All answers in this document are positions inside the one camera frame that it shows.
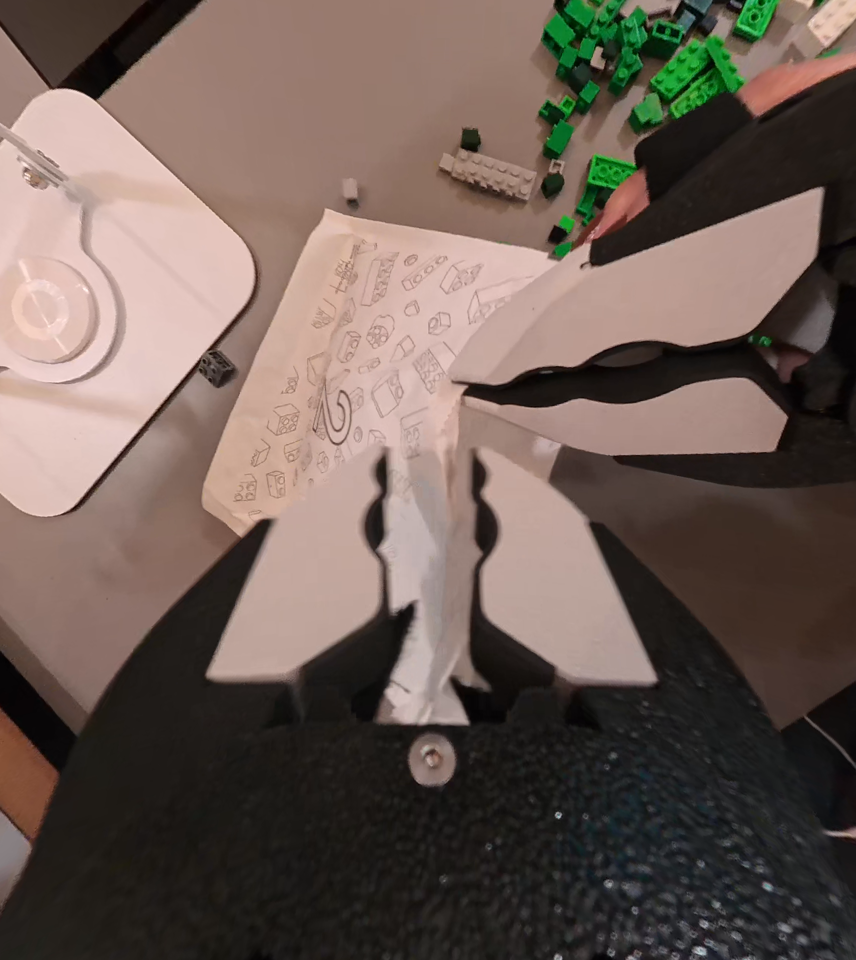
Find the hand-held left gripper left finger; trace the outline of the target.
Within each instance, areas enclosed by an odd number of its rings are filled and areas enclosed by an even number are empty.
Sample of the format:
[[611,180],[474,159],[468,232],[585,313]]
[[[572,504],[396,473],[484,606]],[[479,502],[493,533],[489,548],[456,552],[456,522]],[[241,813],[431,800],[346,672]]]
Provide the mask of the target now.
[[268,526],[207,680],[387,685],[403,644],[378,553],[387,467],[371,447]]

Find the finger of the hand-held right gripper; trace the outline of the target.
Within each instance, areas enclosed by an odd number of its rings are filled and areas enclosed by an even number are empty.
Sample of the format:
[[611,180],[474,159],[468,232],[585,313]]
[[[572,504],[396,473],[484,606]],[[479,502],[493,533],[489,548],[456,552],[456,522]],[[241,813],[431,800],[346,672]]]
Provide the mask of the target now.
[[790,414],[753,348],[666,353],[473,385],[464,404],[566,447],[602,455],[717,455],[775,450]]
[[482,323],[449,378],[502,386],[622,346],[736,341],[815,259],[824,192],[814,188],[604,265],[572,251]]

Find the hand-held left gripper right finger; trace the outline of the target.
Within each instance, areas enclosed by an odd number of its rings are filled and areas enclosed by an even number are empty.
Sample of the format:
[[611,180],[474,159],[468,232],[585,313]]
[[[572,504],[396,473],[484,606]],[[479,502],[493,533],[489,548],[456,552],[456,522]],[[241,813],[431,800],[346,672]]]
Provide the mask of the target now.
[[473,453],[472,665],[489,687],[653,687],[657,674],[587,517],[490,448]]

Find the pile of mixed toy bricks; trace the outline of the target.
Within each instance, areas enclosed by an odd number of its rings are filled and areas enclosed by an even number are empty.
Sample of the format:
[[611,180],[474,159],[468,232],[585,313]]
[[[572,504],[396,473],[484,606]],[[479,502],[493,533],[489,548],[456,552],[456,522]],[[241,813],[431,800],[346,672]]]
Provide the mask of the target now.
[[[793,24],[806,19],[806,25],[821,3],[742,2],[731,36],[757,42],[776,17]],[[796,45],[799,35],[794,42],[796,54],[816,58],[826,50],[806,54]],[[744,82],[725,41],[710,33],[704,40],[692,40],[686,46],[674,47],[674,55],[650,79],[650,93],[638,103],[629,117],[630,123],[636,132],[643,133],[657,127],[666,115],[679,121],[723,93],[736,93]],[[585,225],[592,220],[595,208],[600,204],[599,198],[619,188],[635,171],[635,165],[630,162],[599,153],[592,156],[587,169],[586,189],[576,208]]]

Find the white printed paper bag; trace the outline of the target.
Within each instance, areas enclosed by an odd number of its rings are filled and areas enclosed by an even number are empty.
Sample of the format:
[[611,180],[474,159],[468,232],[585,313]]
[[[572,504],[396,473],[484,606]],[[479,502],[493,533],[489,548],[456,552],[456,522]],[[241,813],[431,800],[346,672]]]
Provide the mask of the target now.
[[462,723],[449,683],[465,642],[445,583],[452,504],[448,370],[491,315],[549,269],[547,253],[328,210],[311,234],[221,435],[205,510],[238,536],[370,447],[391,448],[391,605],[414,604],[386,690],[400,723]]

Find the white base book stand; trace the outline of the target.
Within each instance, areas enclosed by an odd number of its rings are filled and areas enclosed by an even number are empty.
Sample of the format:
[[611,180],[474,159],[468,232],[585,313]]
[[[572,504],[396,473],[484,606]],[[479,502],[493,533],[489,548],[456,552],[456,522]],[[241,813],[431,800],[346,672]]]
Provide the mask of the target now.
[[97,101],[0,124],[0,495],[73,510],[247,306],[242,238]]

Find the person's right hand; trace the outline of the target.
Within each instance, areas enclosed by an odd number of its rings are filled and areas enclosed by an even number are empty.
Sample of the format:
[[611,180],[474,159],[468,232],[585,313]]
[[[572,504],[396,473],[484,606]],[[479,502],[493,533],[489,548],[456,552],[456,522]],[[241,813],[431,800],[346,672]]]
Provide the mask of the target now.
[[623,227],[753,120],[855,69],[856,50],[773,66],[736,93],[722,93],[647,136],[635,149],[636,171],[614,189],[600,216],[582,230],[574,247]]

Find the light grey long brick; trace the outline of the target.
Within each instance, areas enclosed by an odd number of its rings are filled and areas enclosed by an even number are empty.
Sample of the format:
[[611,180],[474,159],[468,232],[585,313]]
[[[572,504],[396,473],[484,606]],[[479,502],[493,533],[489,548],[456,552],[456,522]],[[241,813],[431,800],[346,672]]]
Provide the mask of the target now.
[[444,153],[437,166],[454,181],[513,202],[527,203],[536,186],[535,171],[471,150]]

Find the white brick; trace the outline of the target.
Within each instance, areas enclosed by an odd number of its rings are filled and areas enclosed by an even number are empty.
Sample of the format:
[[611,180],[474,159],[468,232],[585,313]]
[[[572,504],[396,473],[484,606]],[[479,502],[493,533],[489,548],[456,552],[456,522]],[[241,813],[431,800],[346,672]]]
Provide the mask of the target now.
[[809,56],[834,44],[856,21],[856,1],[824,1],[808,20],[797,40]]

